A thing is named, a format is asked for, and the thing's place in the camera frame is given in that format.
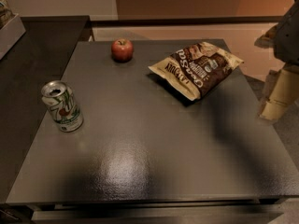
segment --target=dark countertop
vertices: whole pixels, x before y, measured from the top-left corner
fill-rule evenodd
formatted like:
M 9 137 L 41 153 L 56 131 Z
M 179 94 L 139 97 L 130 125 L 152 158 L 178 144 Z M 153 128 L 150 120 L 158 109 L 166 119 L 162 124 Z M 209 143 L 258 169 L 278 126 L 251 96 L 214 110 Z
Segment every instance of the dark countertop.
M 196 41 L 136 41 L 129 63 L 110 42 L 80 42 L 62 77 L 85 118 L 60 132 L 47 113 L 10 205 L 206 202 L 299 195 L 299 173 L 240 69 L 187 103 L 148 69 Z M 228 49 L 221 39 L 209 42 Z
M 89 21 L 88 16 L 21 19 L 26 33 L 0 61 L 0 204 L 45 115 L 40 90 L 61 78 Z

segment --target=floor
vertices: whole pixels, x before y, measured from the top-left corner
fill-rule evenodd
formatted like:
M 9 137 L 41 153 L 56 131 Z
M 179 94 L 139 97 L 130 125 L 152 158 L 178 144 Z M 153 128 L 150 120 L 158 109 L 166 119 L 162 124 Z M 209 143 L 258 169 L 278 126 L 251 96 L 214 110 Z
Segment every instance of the floor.
M 231 52 L 245 61 L 240 68 L 259 99 L 269 70 L 277 71 L 284 65 L 284 62 L 274 57 L 271 48 L 256 46 L 257 40 L 274 25 L 274 23 L 250 23 L 170 27 L 94 27 L 93 35 L 95 41 L 112 41 L 119 37 L 126 37 L 133 41 L 223 38 Z M 274 124 L 274 127 L 299 170 L 299 106 L 293 104 Z M 272 220 L 270 224 L 299 223 L 299 198 L 287 200 L 279 205 L 279 209 L 284 214 Z

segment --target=red apple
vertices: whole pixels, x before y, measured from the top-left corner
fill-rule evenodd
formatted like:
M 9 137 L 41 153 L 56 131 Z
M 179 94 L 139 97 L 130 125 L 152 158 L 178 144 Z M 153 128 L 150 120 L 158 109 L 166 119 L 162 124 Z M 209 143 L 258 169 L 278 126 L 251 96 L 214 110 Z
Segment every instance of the red apple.
M 133 43 L 124 38 L 115 40 L 111 46 L 112 58 L 116 62 L 126 63 L 133 57 Z

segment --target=can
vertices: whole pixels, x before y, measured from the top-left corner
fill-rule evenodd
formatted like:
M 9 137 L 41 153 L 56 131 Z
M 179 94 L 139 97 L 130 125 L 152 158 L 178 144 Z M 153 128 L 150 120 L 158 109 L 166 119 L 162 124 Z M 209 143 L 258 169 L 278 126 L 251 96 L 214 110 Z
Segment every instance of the can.
M 61 131 L 72 132 L 81 126 L 83 115 L 73 91 L 64 82 L 49 82 L 42 88 L 41 94 L 43 103 Z

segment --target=white box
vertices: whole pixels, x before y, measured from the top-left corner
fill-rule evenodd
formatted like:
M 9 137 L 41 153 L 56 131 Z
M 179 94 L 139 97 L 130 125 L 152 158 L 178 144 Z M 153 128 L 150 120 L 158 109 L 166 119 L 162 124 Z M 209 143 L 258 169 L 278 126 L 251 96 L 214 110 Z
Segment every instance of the white box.
M 19 14 L 14 14 L 14 17 L 0 29 L 0 60 L 25 32 Z

